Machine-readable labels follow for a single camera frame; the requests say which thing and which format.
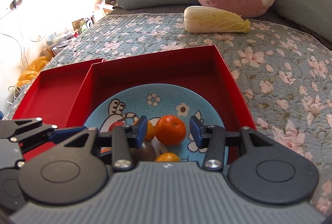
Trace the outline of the yellow orange kumquat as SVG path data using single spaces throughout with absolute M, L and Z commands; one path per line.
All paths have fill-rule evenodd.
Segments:
M 164 153 L 159 155 L 156 159 L 155 162 L 179 162 L 180 158 L 174 154 L 174 153 Z
M 147 128 L 144 140 L 151 142 L 154 137 L 155 137 L 154 126 L 150 121 L 148 121 L 148 128 Z

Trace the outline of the dark brown tomato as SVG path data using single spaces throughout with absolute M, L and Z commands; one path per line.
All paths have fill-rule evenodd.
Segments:
M 152 144 L 144 141 L 138 149 L 130 148 L 132 160 L 137 163 L 141 161 L 153 162 L 156 159 L 156 152 Z

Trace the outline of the orange mandarin top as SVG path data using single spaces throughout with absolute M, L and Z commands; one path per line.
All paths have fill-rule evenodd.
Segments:
M 175 115 L 161 117 L 154 129 L 156 138 L 165 146 L 177 146 L 186 137 L 186 125 Z

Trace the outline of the small red apple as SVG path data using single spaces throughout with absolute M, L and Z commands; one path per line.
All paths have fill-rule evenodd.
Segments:
M 110 125 L 108 131 L 109 131 L 109 132 L 112 132 L 113 129 L 114 129 L 115 127 L 122 126 L 122 125 L 124 125 L 124 124 L 125 124 L 125 123 L 124 123 L 123 121 L 116 121 L 116 122 L 114 122 L 114 123 L 112 123 L 112 124 Z

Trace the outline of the left red tray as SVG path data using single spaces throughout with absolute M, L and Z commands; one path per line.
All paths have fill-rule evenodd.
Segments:
M 64 128 L 91 65 L 103 61 L 93 59 L 41 71 L 22 98 L 13 119 L 40 117 L 43 123 Z

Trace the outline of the red tray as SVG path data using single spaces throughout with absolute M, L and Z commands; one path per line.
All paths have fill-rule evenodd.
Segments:
M 41 71 L 22 98 L 13 119 L 40 117 L 43 123 L 64 128 L 91 65 L 103 61 L 93 59 Z
M 255 122 L 231 71 L 215 45 L 137 55 L 94 63 L 79 89 L 66 126 L 82 126 L 106 99 L 149 83 L 185 87 L 206 99 L 228 131 Z

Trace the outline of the blue tiger plate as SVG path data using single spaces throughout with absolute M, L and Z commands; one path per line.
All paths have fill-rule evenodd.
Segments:
M 145 115 L 153 126 L 165 115 L 175 115 L 186 125 L 186 138 L 177 146 L 165 146 L 155 137 L 150 142 L 156 157 L 172 152 L 182 162 L 202 165 L 206 149 L 199 149 L 190 133 L 190 118 L 195 116 L 204 125 L 223 126 L 214 107 L 197 93 L 172 84 L 145 84 L 119 92 L 100 104 L 87 118 L 86 127 L 96 127 L 107 132 L 110 125 L 123 121 L 133 124 Z

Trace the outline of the yellow plastic bag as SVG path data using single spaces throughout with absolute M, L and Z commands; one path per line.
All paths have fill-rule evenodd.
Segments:
M 18 78 L 17 87 L 22 87 L 34 80 L 51 59 L 50 56 L 41 56 L 32 61 Z

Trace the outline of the right red tray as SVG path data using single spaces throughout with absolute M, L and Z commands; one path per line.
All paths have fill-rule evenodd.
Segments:
M 185 87 L 206 99 L 228 131 L 255 122 L 231 71 L 215 45 L 137 55 L 94 63 L 79 89 L 66 126 L 82 126 L 106 99 L 149 83 Z

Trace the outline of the floral quilt bedspread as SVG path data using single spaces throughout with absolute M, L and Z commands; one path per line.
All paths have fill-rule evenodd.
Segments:
M 318 167 L 313 204 L 331 213 L 331 51 L 313 34 L 258 20 L 246 34 L 191 34 L 182 14 L 108 15 L 47 69 L 200 46 L 218 48 L 259 130 Z

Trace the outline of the green white carton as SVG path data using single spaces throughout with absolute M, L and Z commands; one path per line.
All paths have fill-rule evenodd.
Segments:
M 85 32 L 88 28 L 95 24 L 94 16 L 90 16 L 88 18 L 81 18 L 72 22 L 72 26 L 75 32 L 81 34 Z

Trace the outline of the plush napa cabbage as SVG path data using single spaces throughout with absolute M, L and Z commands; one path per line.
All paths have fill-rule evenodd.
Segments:
M 235 13 L 207 6 L 189 6 L 184 11 L 189 33 L 248 33 L 251 23 Z

